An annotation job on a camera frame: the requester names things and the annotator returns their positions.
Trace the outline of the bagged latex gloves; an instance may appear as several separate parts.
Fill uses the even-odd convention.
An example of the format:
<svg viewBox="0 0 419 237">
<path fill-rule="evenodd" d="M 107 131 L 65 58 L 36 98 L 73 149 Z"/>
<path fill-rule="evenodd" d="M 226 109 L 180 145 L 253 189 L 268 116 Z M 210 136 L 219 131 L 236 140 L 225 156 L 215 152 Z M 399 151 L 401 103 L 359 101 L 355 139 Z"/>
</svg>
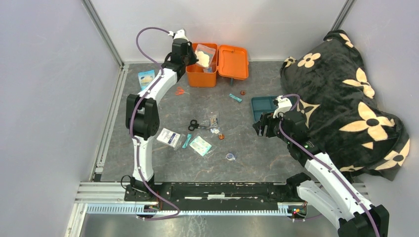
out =
<svg viewBox="0 0 419 237">
<path fill-rule="evenodd" d="M 214 56 L 216 55 L 216 49 L 208 47 L 203 44 L 198 44 L 195 49 L 195 55 L 197 57 L 197 65 L 202 68 L 209 68 Z"/>
</svg>

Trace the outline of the small clear tape roll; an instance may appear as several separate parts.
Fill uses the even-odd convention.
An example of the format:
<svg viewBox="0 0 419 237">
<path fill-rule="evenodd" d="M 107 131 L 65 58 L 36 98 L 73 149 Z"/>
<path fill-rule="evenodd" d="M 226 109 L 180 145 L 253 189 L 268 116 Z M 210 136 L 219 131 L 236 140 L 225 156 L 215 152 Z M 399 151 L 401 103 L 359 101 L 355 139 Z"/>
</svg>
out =
<svg viewBox="0 0 419 237">
<path fill-rule="evenodd" d="M 235 155 L 234 155 L 234 154 L 232 154 L 232 153 L 228 153 L 228 154 L 225 156 L 225 158 L 226 158 L 228 161 L 235 161 L 235 160 L 236 160 Z"/>
</svg>

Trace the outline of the blue plaster packet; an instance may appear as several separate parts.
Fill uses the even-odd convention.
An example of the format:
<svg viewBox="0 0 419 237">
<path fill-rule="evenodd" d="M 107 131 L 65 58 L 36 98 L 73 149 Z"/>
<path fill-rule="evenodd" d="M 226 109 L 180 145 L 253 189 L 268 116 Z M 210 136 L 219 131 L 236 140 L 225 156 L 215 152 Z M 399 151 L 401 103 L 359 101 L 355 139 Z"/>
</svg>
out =
<svg viewBox="0 0 419 237">
<path fill-rule="evenodd" d="M 154 80 L 156 74 L 155 70 L 149 70 L 145 72 L 139 72 L 138 74 L 138 80 L 141 91 L 145 90 L 147 86 Z"/>
</svg>

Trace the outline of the clear bag of small items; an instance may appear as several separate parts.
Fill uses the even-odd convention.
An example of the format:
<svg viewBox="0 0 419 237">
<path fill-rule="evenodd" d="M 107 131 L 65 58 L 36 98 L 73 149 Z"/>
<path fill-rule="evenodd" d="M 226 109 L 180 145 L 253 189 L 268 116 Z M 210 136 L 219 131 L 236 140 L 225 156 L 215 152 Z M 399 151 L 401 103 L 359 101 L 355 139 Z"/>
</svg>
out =
<svg viewBox="0 0 419 237">
<path fill-rule="evenodd" d="M 219 127 L 219 112 L 210 112 L 208 114 L 209 120 L 209 131 L 212 134 L 220 134 L 220 127 Z"/>
</svg>

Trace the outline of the green white dressing packet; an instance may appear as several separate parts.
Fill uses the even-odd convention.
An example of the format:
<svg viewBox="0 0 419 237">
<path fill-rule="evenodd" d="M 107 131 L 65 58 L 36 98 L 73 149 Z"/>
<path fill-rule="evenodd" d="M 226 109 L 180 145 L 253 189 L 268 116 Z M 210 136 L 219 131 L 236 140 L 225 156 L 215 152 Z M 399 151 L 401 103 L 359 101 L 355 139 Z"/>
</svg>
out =
<svg viewBox="0 0 419 237">
<path fill-rule="evenodd" d="M 189 146 L 202 157 L 205 156 L 212 148 L 212 145 L 205 141 L 201 136 L 196 136 L 190 142 Z"/>
</svg>

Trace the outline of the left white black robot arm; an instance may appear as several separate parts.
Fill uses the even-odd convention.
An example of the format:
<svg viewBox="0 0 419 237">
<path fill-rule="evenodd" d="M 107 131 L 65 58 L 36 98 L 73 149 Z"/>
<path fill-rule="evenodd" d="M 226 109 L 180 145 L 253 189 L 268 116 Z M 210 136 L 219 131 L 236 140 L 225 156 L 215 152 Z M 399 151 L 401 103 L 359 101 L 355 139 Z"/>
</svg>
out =
<svg viewBox="0 0 419 237">
<path fill-rule="evenodd" d="M 134 171 L 127 190 L 136 191 L 143 201 L 155 196 L 152 145 L 160 126 L 158 103 L 185 74 L 187 66 L 196 62 L 192 43 L 174 39 L 156 78 L 139 94 L 127 97 L 126 125 L 134 145 Z"/>
</svg>

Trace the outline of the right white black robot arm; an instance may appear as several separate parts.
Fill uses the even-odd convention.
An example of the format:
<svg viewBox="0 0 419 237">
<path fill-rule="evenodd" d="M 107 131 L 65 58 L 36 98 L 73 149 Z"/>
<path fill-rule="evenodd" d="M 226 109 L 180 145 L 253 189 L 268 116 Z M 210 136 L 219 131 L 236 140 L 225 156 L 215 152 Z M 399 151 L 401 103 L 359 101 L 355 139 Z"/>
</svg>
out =
<svg viewBox="0 0 419 237">
<path fill-rule="evenodd" d="M 286 197 L 314 206 L 337 229 L 340 237 L 386 237 L 389 212 L 375 206 L 344 177 L 323 147 L 313 142 L 297 111 L 262 113 L 253 125 L 258 136 L 278 137 L 291 156 L 321 184 L 317 187 L 305 173 L 287 179 Z"/>
</svg>

